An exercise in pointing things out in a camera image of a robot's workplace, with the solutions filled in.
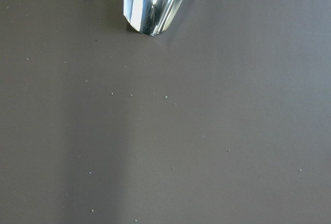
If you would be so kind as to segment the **metal ice scoop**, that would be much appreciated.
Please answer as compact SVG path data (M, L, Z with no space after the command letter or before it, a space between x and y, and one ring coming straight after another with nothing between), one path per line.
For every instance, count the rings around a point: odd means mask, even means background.
M156 36L171 25L183 0L124 0L123 15L137 32Z

